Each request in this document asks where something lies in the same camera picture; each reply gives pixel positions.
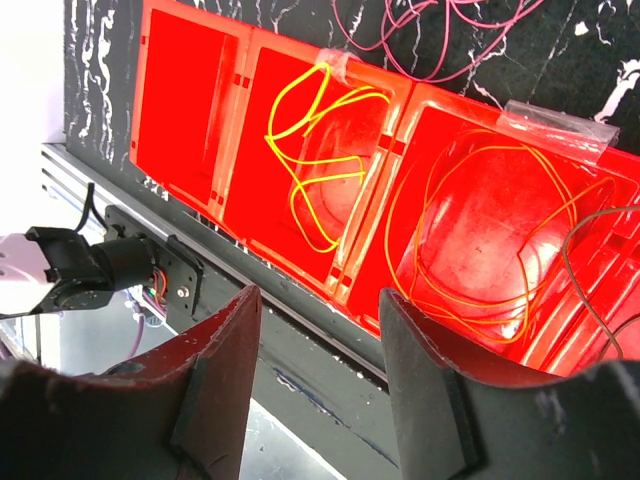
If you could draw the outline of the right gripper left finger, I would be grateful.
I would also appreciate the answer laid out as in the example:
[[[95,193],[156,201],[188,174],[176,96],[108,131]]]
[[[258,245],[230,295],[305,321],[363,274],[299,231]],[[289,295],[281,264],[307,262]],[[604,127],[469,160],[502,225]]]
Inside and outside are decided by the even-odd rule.
[[[1,364],[5,479],[235,479],[261,330],[259,289],[100,375]]]

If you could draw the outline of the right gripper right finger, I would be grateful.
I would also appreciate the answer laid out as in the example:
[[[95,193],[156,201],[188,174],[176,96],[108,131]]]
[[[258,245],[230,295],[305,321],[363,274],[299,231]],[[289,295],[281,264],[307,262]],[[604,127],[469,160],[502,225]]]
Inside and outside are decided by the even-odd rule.
[[[639,365],[557,377],[501,357],[379,296],[393,423],[406,479],[635,479]]]

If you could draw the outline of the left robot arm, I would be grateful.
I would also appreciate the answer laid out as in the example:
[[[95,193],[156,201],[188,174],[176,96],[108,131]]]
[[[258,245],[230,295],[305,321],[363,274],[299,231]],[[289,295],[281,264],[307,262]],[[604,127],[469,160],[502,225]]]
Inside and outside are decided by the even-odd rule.
[[[89,244],[67,228],[32,227],[1,237],[1,318],[98,310],[115,293],[152,287],[159,302],[195,312],[202,266],[175,242],[133,232]]]

